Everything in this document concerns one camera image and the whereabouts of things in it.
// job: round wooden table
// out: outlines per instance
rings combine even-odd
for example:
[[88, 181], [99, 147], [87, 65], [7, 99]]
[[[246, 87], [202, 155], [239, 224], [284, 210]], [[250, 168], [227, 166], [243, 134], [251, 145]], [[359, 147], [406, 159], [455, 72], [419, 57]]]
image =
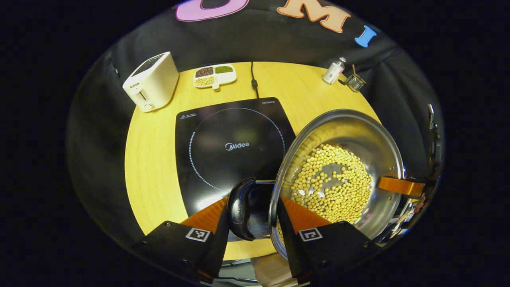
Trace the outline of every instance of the round wooden table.
[[[135, 109], [125, 151], [125, 179], [133, 213], [147, 235], [165, 220], [182, 222], [188, 215], [181, 197], [175, 164], [175, 117], [179, 112], [239, 100], [255, 99], [250, 62], [232, 63], [237, 80], [219, 90], [193, 86], [195, 70], [180, 73], [170, 103], [153, 112]], [[338, 81], [322, 81], [326, 69], [300, 64], [255, 62], [253, 74], [261, 98], [279, 99], [297, 135], [311, 120], [334, 109], [377, 115], [361, 93]], [[271, 239], [227, 243], [223, 260], [275, 253]]]

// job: white bottle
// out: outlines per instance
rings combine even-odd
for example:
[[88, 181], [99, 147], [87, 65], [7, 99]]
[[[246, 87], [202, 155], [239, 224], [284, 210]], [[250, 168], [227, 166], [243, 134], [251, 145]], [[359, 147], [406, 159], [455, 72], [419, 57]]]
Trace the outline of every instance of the white bottle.
[[345, 61], [346, 60], [344, 57], [340, 57], [340, 61], [335, 61], [331, 63], [331, 66], [329, 66], [329, 69], [327, 69], [326, 74], [322, 76], [322, 79], [330, 85], [333, 84], [338, 79], [340, 74], [344, 71]]

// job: stainless steel bowl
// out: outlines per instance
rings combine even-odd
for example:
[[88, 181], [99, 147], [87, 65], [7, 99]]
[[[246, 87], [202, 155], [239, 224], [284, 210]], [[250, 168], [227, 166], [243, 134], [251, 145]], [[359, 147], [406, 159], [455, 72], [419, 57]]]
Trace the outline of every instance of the stainless steel bowl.
[[374, 239], [379, 235], [387, 226], [400, 201], [400, 194], [376, 187], [380, 176], [405, 179], [400, 152], [389, 132], [372, 117], [355, 110], [339, 109], [318, 116], [297, 135], [289, 147], [278, 171], [271, 197], [269, 207], [271, 240], [277, 252], [285, 259], [288, 257], [278, 231], [279, 223], [276, 216], [278, 199], [280, 196], [290, 197], [291, 186], [305, 155], [313, 148], [327, 143], [353, 152], [365, 164], [367, 173], [372, 175], [374, 182], [370, 199], [362, 211], [361, 219], [354, 224], [365, 236]]

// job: wire basket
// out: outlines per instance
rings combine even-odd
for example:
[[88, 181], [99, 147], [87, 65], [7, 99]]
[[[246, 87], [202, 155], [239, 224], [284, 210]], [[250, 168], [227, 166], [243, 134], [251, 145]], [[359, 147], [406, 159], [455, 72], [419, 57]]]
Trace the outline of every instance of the wire basket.
[[359, 75], [350, 75], [349, 78], [347, 78], [347, 81], [345, 84], [353, 91], [353, 92], [359, 92], [361, 88], [366, 84], [365, 80], [363, 80]]

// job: induction cooktop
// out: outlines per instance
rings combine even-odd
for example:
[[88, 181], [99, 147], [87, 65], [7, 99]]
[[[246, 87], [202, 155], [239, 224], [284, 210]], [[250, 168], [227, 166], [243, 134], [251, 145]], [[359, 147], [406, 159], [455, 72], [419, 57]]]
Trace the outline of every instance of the induction cooktop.
[[[230, 102], [177, 114], [177, 176], [188, 216], [229, 195], [249, 177], [275, 179], [295, 135], [277, 98]], [[273, 186], [258, 185], [249, 196], [248, 229], [269, 234]], [[232, 233], [228, 241], [238, 241]]]

